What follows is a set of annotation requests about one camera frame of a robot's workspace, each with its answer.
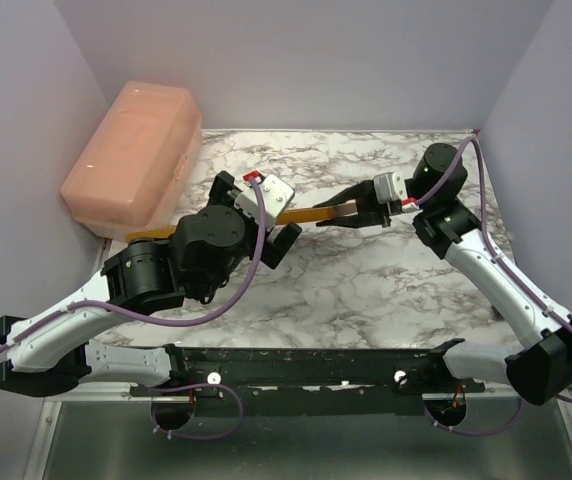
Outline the brown wooden picture frame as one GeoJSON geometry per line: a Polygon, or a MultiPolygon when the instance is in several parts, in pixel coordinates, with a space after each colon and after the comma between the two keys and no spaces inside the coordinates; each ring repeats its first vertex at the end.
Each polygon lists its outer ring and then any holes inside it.
{"type": "MultiPolygon", "coordinates": [[[[352,215],[357,212],[355,201],[348,201],[339,205],[327,207],[312,207],[291,209],[282,213],[276,220],[276,224],[287,225],[294,223],[320,223],[333,220],[345,215],[352,215]]],[[[175,231],[175,226],[167,226],[159,229],[130,232],[125,235],[125,242],[131,242],[141,238],[166,239],[175,231]]]]}

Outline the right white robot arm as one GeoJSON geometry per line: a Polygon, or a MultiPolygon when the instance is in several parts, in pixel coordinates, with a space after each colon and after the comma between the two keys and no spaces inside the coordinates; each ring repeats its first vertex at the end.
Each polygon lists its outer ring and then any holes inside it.
{"type": "Polygon", "coordinates": [[[546,295],[491,239],[487,207],[474,214],[458,198],[467,180],[462,155],[481,149],[476,136],[459,147],[434,143],[413,175],[389,172],[352,185],[322,202],[333,209],[318,226],[387,227],[392,217],[413,214],[417,237],[462,273],[497,309],[519,342],[480,345],[456,341],[426,367],[426,379],[446,392],[462,379],[511,386],[532,405],[543,405],[572,386],[572,312],[546,295]]]}

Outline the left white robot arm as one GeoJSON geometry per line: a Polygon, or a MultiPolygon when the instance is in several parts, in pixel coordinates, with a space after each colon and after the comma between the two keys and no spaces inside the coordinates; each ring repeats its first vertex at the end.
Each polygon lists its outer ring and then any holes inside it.
{"type": "Polygon", "coordinates": [[[281,262],[301,229],[289,223],[270,233],[295,191],[274,174],[253,171],[244,181],[242,190],[220,172],[206,206],[167,237],[131,241],[41,314],[0,317],[0,390],[49,397],[82,383],[130,382],[180,393],[189,375],[176,348],[115,347],[96,338],[130,321],[170,328],[213,321],[241,299],[259,265],[281,262]]]}

